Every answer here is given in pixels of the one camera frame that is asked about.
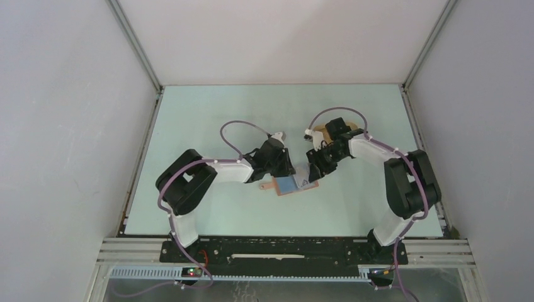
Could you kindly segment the orange leather card holder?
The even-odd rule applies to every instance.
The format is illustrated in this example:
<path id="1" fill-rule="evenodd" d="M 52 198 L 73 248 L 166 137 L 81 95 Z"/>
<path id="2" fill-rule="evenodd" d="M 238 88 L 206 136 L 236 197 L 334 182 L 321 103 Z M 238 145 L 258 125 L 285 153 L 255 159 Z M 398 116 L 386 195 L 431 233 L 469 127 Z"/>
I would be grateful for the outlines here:
<path id="1" fill-rule="evenodd" d="M 299 193 L 319 186 L 319 182 L 310 182 L 309 164 L 303 163 L 295 167 L 295 173 L 286 177 L 272 177 L 270 182 L 263 182 L 259 189 L 274 190 L 278 196 L 285 196 L 293 193 Z"/>

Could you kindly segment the beige oval tray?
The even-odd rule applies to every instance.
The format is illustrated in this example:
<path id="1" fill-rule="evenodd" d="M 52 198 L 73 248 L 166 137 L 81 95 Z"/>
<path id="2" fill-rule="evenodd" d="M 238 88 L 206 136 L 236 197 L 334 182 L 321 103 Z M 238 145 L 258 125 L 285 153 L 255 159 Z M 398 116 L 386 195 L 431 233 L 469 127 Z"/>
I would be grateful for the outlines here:
<path id="1" fill-rule="evenodd" d="M 350 130 L 358 129 L 358 125 L 356 123 L 352 123 L 350 121 L 346 121 L 345 125 L 348 126 L 350 128 Z M 312 130 L 313 131 L 320 131 L 323 134 L 327 134 L 326 124 L 325 123 L 314 126 Z"/>

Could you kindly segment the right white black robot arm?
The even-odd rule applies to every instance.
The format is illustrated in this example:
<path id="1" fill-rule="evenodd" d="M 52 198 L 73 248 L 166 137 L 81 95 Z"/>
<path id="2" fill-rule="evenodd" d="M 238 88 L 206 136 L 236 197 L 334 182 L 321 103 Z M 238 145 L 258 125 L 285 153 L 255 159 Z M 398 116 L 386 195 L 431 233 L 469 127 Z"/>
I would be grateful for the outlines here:
<path id="1" fill-rule="evenodd" d="M 337 135 L 326 143 L 320 131 L 306 130 L 304 138 L 313 147 L 306 156 L 309 161 L 309 182 L 334 172 L 345 158 L 363 159 L 383 169 L 389 210 L 371 230 L 366 246 L 367 257 L 382 263 L 392 253 L 391 246 L 404 237 L 411 225 L 427 217 L 429 208 L 441 199 L 439 186 L 422 150 L 402 153 L 374 139 L 362 130 Z"/>

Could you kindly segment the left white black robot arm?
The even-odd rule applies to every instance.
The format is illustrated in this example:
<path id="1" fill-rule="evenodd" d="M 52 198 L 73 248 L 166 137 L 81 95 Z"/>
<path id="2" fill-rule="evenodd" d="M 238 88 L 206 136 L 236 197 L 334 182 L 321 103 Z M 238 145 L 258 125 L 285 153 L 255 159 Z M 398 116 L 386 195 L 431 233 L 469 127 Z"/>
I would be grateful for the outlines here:
<path id="1" fill-rule="evenodd" d="M 266 175 L 287 177 L 295 174 L 285 133 L 268 135 L 260 148 L 239 159 L 207 159 L 196 150 L 186 150 L 157 179 L 157 205 L 165 211 L 171 236 L 177 241 L 174 253 L 184 262 L 198 257 L 199 238 L 193 211 L 214 183 L 253 183 Z"/>

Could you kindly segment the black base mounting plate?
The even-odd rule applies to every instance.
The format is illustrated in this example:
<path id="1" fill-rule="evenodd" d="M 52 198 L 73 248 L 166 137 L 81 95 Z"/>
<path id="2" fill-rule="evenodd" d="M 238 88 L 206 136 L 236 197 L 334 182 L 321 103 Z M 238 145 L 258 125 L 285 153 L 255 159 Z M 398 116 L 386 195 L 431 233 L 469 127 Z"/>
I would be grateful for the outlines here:
<path id="1" fill-rule="evenodd" d="M 189 256 L 213 277 L 358 277 L 363 266 L 408 263 L 403 243 L 382 247 L 364 237 L 201 236 L 184 252 L 170 239 L 159 260 L 187 264 Z"/>

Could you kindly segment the aluminium frame rail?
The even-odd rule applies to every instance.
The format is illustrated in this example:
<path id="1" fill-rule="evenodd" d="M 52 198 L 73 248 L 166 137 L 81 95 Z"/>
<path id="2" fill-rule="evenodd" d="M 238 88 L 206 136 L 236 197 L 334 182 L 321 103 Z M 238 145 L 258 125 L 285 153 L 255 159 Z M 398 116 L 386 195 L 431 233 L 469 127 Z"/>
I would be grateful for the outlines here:
<path id="1" fill-rule="evenodd" d="M 163 238 L 106 238 L 103 240 L 96 263 L 98 265 L 159 266 Z M 475 259 L 466 240 L 415 240 L 404 239 L 404 248 L 399 248 L 401 256 L 406 256 L 407 267 L 412 268 L 462 268 L 475 267 Z M 304 256 L 307 250 L 303 245 L 292 245 L 285 251 L 282 245 L 266 242 L 258 251 L 246 252 L 242 248 L 234 251 L 238 255 L 260 255 L 282 260 Z"/>

